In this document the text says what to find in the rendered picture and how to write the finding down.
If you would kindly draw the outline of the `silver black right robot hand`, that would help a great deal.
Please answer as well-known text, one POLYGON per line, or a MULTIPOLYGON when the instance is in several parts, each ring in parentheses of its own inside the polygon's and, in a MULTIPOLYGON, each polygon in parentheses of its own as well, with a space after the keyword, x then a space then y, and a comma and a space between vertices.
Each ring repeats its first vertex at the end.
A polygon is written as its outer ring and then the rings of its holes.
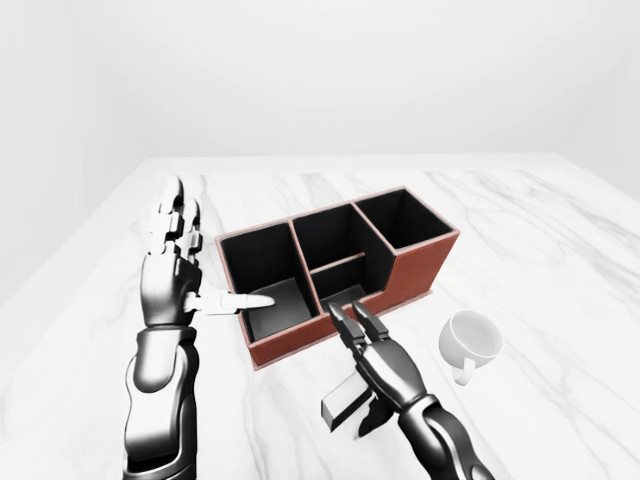
POLYGON ((356 371, 376 395, 358 428, 358 435, 364 437, 424 398, 426 386, 407 351, 391 339, 379 317, 361 302, 352 303, 355 318, 335 302, 328 304, 328 310, 340 338, 353 354, 356 371))

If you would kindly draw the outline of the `white mug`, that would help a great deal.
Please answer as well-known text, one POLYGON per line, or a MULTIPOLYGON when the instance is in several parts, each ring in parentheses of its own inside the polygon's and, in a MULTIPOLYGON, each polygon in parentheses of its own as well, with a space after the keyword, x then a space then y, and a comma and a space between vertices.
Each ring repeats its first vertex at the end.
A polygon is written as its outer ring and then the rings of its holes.
POLYGON ((472 310, 453 314, 439 337, 439 351, 452 367, 453 379, 466 386, 474 372, 496 358, 504 347, 504 336, 488 317, 472 310))

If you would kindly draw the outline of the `red-brown desk caddy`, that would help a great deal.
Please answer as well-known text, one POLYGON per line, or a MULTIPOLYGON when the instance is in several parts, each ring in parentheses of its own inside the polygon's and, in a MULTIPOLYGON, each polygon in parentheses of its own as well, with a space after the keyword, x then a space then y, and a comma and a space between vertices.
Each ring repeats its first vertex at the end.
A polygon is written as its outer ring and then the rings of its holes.
POLYGON ((239 315, 254 368, 335 335, 331 302, 384 314, 428 295, 459 235, 399 187, 217 237, 231 291, 275 301, 239 315))

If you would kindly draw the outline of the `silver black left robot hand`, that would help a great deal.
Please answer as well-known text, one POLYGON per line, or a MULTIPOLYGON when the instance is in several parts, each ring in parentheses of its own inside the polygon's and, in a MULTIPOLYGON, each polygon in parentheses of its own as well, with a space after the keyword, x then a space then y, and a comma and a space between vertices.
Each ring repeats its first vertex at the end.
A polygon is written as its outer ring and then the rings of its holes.
POLYGON ((141 304, 145 325, 187 326, 196 312, 209 316, 270 307, 262 294, 226 290, 199 292, 202 281, 197 255, 202 250, 198 202, 184 196, 179 177, 168 178, 150 224, 151 239, 141 271, 141 304))

